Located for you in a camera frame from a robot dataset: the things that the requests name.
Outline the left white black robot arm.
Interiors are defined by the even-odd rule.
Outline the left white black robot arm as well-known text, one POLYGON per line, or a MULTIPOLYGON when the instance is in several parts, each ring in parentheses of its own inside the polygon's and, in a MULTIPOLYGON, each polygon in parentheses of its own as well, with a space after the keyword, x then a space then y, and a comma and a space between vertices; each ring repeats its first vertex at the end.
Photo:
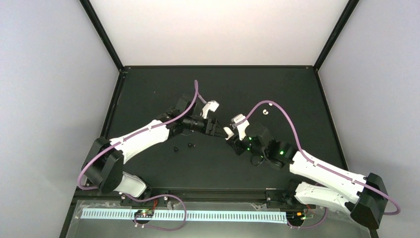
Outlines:
POLYGON ((209 116, 209 112, 215 112, 217 108, 216 101, 193 102, 182 96, 174 107, 136 131, 110 140, 99 137, 93 142, 82 166, 83 175, 102 194, 116 191, 139 197, 147 184, 140 177, 124 172, 124 165, 149 147, 185 130, 227 138, 228 134, 218 120, 209 116))

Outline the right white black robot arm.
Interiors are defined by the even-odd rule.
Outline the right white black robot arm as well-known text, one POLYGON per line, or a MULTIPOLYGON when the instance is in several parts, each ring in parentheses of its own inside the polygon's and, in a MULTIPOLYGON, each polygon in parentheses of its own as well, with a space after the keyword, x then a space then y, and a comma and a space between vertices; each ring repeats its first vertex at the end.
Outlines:
POLYGON ((231 129, 224 127, 227 143, 236 154, 250 152, 260 162, 277 168, 288 167, 289 172, 306 177, 316 184, 291 180, 282 193, 283 203, 290 208, 298 204, 324 206, 341 211, 368 229, 377 230, 385 215, 388 199, 382 177, 370 173, 355 174, 316 157, 295 146, 276 140, 269 130, 259 123, 245 122, 231 129))

